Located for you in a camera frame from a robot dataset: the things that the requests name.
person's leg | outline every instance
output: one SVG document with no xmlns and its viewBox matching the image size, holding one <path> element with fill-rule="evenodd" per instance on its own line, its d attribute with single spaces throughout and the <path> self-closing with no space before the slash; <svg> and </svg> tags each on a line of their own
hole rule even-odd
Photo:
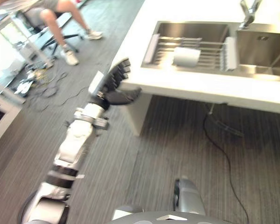
<svg viewBox="0 0 280 224">
<path fill-rule="evenodd" d="M 49 27 L 51 33 L 54 35 L 56 41 L 61 45 L 64 46 L 66 43 L 63 39 L 61 29 L 57 24 L 57 18 L 55 13 L 50 9 L 44 9 L 40 13 L 41 19 L 45 22 L 45 24 Z"/>
<path fill-rule="evenodd" d="M 80 11 L 70 0 L 52 0 L 50 3 L 53 4 L 54 2 L 57 3 L 54 9 L 55 11 L 60 13 L 70 12 L 72 14 L 74 20 L 76 20 L 86 31 L 85 38 L 89 40 L 98 40 L 102 37 L 102 32 L 91 30 L 88 27 L 88 25 L 84 22 Z"/>
<path fill-rule="evenodd" d="M 56 11 L 60 13 L 70 12 L 74 18 L 86 31 L 89 27 L 84 22 L 79 10 L 70 0 L 58 0 Z"/>
<path fill-rule="evenodd" d="M 79 63 L 74 52 L 67 46 L 66 42 L 61 33 L 61 29 L 57 24 L 57 18 L 55 13 L 50 9 L 44 9 L 40 13 L 40 18 L 49 27 L 51 33 L 53 34 L 55 40 L 62 47 L 61 56 L 65 59 L 66 63 L 69 65 L 76 65 Z"/>
</svg>

gray carpet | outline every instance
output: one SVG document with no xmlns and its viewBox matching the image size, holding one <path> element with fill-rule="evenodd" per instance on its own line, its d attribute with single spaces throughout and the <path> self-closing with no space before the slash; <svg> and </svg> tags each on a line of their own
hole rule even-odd
<svg viewBox="0 0 280 224">
<path fill-rule="evenodd" d="M 80 48 L 76 67 L 62 60 L 57 73 L 58 93 L 38 98 L 24 109 L 0 140 L 0 224 L 14 224 L 20 205 L 44 179 L 63 141 L 64 121 L 77 106 L 84 106 L 86 90 L 63 106 L 105 71 L 132 24 L 142 0 L 91 0 L 82 9 L 87 22 L 102 30 L 100 41 L 72 41 Z M 78 25 L 69 23 L 66 32 Z M 54 69 L 48 76 L 54 75 Z M 242 131 L 233 136 L 207 121 L 209 135 L 231 160 L 232 181 L 246 207 L 251 224 L 280 224 L 280 114 L 218 105 L 214 113 Z M 97 139 L 74 184 L 69 224 L 103 224 L 114 208 L 133 203 L 145 210 L 171 210 L 175 178 L 187 176 L 199 189 L 207 214 L 234 223 L 245 223 L 245 214 L 229 184 L 227 162 L 205 137 L 201 103 L 155 96 L 140 137 L 133 136 L 118 107 L 107 112 L 111 127 Z"/>
</svg>

shoe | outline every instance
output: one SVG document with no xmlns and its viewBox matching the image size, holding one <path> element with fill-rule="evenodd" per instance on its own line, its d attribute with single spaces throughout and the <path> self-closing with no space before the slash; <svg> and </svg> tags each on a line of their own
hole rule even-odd
<svg viewBox="0 0 280 224">
<path fill-rule="evenodd" d="M 75 56 L 75 53 L 72 50 L 61 50 L 61 57 L 63 57 L 68 65 L 77 65 L 79 64 L 78 59 Z"/>
<path fill-rule="evenodd" d="M 88 40 L 98 40 L 101 39 L 103 36 L 102 32 L 94 31 L 94 30 L 89 30 L 88 33 L 86 33 L 86 39 Z"/>
</svg>

paper towel roll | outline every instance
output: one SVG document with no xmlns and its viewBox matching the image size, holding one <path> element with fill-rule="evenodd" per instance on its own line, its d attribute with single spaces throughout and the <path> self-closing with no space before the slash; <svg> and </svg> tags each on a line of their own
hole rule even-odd
<svg viewBox="0 0 280 224">
<path fill-rule="evenodd" d="M 195 67 L 201 50 L 177 47 L 173 53 L 173 64 L 182 67 Z"/>
</svg>

dish rack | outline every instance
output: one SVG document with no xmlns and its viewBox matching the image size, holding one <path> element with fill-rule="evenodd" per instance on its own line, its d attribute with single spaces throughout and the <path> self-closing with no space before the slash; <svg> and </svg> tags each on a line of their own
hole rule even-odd
<svg viewBox="0 0 280 224">
<path fill-rule="evenodd" d="M 236 68 L 236 43 L 233 37 L 227 37 L 224 42 L 204 42 L 202 38 L 167 37 L 155 34 L 149 44 L 144 62 L 159 66 L 175 66 L 172 63 L 176 47 L 201 50 L 195 68 L 223 71 Z"/>
</svg>

